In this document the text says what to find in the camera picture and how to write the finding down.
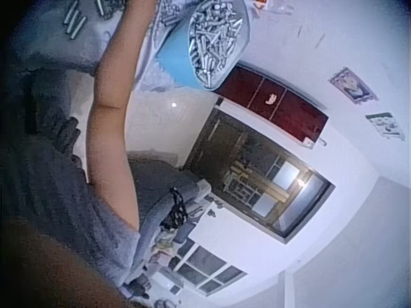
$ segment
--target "wall cabinet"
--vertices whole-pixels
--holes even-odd
[[[285,91],[286,89],[279,84],[264,79],[254,99],[250,102],[250,110],[267,120],[271,119]]]
[[[235,67],[217,94],[248,108],[263,77],[242,67]]]
[[[237,66],[216,91],[269,120],[301,142],[316,142],[328,116],[280,83]]]
[[[327,120],[328,117],[319,109],[295,93],[287,91],[271,122],[301,142],[304,142],[305,138],[316,142]]]

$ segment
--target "blue container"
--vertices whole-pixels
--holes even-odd
[[[247,7],[243,0],[234,0],[233,7],[242,15],[243,26],[238,35],[236,49],[228,59],[224,72],[221,74],[218,82],[216,82],[211,89],[205,88],[195,74],[193,63],[189,55],[189,26],[191,24],[191,16],[198,7],[189,12],[186,18],[180,21],[177,27],[165,40],[157,54],[158,61],[174,77],[175,81],[188,87],[209,91],[216,90],[220,87],[228,74],[240,60],[245,47],[250,42],[250,20],[247,13]]]
[[[189,25],[195,9],[180,21],[162,45],[157,59],[174,79],[188,87],[204,89],[199,84],[189,55]]]

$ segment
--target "sleeve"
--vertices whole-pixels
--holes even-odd
[[[139,232],[133,230],[89,185],[90,228],[89,253],[97,269],[116,286],[121,286],[130,274]]]

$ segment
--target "black strap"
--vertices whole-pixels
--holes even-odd
[[[166,219],[161,223],[161,226],[166,230],[176,230],[180,228],[188,219],[186,206],[184,199],[176,187],[170,189],[170,193],[173,195],[174,206]]]

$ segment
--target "window frame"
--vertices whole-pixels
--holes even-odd
[[[219,291],[221,291],[222,289],[225,289],[226,287],[228,287],[229,285],[239,281],[239,279],[247,276],[247,273],[245,273],[244,271],[242,271],[241,269],[237,268],[238,270],[242,271],[242,274],[239,274],[238,276],[234,277],[233,279],[231,279],[230,281],[228,281],[227,283],[223,283],[221,281],[219,281],[217,279],[217,276],[221,273],[223,273],[227,268],[230,268],[231,266],[233,266],[232,264],[229,264],[227,261],[223,260],[225,262],[225,265],[223,265],[220,269],[218,269],[217,271],[215,271],[213,274],[208,275],[206,273],[204,273],[202,270],[198,269],[195,265],[193,265],[192,263],[188,262],[188,259],[194,254],[194,252],[197,250],[198,247],[202,247],[203,249],[205,249],[203,246],[201,246],[200,244],[198,244],[197,242],[193,241],[194,244],[193,246],[188,250],[188,252],[185,254],[185,256],[181,257],[179,254],[176,254],[175,257],[178,257],[180,259],[180,262],[177,263],[177,265],[172,269],[174,272],[178,273],[178,270],[184,265],[188,265],[191,268],[193,268],[194,270],[198,271],[200,274],[202,274],[203,276],[207,277],[204,281],[200,282],[199,284],[195,285],[192,282],[188,281],[186,278],[184,278],[184,276],[182,276],[181,274],[180,277],[184,280],[184,283],[187,284],[190,288],[194,289],[195,291],[199,292],[200,294],[204,295],[205,297],[211,296]],[[216,288],[215,290],[211,291],[210,293],[206,293],[205,291],[201,290],[200,288],[205,285],[206,283],[208,283],[209,281],[215,281],[219,284],[221,284],[220,287]]]

